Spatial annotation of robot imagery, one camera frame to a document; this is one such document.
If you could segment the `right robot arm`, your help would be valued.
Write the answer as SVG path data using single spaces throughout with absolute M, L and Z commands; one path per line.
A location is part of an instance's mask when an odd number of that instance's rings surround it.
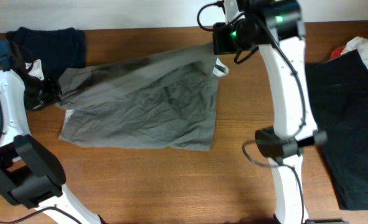
M 249 161 L 272 171 L 276 209 L 272 223 L 312 223 L 305 207 L 301 170 L 304 148 L 327 142 L 314 120 L 305 74 L 305 25 L 298 1 L 217 1 L 225 21 L 209 29 L 216 55 L 234 61 L 259 52 L 264 61 L 274 108 L 274 123 L 255 132 L 253 140 L 267 159 Z

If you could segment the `black trousers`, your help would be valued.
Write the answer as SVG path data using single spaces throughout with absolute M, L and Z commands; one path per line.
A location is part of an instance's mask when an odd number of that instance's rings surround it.
M 305 66 L 321 152 L 341 210 L 368 210 L 368 69 L 358 51 Z

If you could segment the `red cloth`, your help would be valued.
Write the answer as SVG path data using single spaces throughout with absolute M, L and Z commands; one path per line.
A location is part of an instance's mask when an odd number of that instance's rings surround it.
M 331 55 L 329 57 L 330 60 L 334 59 L 334 58 L 338 58 L 341 56 L 342 51 L 346 48 L 345 45 L 336 47 L 332 52 Z

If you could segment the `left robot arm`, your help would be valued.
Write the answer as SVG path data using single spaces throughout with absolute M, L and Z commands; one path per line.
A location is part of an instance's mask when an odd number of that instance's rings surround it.
M 0 195 L 11 205 L 44 213 L 57 223 L 104 223 L 71 192 L 58 158 L 30 133 L 26 112 L 58 101 L 60 86 L 40 62 L 26 64 L 21 49 L 0 41 Z

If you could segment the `folded navy blue garment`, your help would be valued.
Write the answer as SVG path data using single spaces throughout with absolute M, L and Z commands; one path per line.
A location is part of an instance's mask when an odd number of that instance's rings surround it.
M 74 28 L 62 30 L 30 30 L 20 27 L 6 33 L 15 43 L 26 63 L 41 60 L 44 74 L 55 79 L 68 68 L 83 68 L 86 62 L 85 32 Z

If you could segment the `grey shorts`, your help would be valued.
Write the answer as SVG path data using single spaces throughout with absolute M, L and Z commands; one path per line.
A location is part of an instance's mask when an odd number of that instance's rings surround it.
M 81 147 L 208 151 L 219 79 L 212 44 L 69 68 L 59 79 L 60 139 Z

